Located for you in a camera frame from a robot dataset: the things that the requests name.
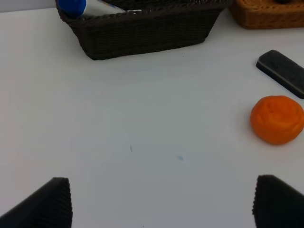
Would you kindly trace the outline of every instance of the blue mark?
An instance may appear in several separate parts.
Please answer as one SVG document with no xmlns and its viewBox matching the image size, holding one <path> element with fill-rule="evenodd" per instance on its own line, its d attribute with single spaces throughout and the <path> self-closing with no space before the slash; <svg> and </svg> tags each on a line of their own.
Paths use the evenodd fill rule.
<svg viewBox="0 0 304 228">
<path fill-rule="evenodd" d="M 183 161 L 183 160 L 184 160 L 183 156 L 180 156 L 180 155 L 176 155 L 176 158 L 177 158 L 178 160 L 180 160 L 180 161 Z"/>
</svg>

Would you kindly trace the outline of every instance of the white bottle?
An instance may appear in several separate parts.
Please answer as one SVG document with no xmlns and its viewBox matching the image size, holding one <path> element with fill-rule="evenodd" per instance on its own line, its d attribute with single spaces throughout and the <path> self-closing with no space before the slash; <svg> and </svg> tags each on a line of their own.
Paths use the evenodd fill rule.
<svg viewBox="0 0 304 228">
<path fill-rule="evenodd" d="M 58 0 L 58 6 L 71 17 L 102 16 L 125 10 L 101 0 Z"/>
</svg>

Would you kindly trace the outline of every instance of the white table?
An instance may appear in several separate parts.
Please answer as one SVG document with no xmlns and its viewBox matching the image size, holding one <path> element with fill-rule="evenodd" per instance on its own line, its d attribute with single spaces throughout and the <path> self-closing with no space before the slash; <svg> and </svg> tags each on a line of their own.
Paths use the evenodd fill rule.
<svg viewBox="0 0 304 228">
<path fill-rule="evenodd" d="M 254 228 L 259 174 L 304 192 L 304 134 L 271 146 L 248 121 L 267 95 L 304 106 L 255 67 L 271 49 L 304 66 L 303 29 L 226 12 L 201 45 L 106 61 L 55 9 L 2 13 L 0 31 L 0 214 L 54 176 L 73 228 Z"/>
</svg>

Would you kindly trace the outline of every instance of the blue cap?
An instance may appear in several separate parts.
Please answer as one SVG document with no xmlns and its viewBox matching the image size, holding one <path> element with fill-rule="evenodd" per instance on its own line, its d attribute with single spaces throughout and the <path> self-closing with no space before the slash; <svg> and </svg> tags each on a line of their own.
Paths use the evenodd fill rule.
<svg viewBox="0 0 304 228">
<path fill-rule="evenodd" d="M 86 0 L 58 0 L 58 6 L 71 17 L 80 17 L 86 9 Z"/>
</svg>

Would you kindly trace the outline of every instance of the orange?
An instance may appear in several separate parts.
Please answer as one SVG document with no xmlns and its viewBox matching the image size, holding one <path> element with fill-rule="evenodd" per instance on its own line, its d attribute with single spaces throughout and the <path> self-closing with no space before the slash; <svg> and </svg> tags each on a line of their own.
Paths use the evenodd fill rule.
<svg viewBox="0 0 304 228">
<path fill-rule="evenodd" d="M 250 115 L 253 131 L 263 140 L 282 145 L 295 139 L 304 128 L 303 108 L 286 96 L 267 96 Z"/>
</svg>

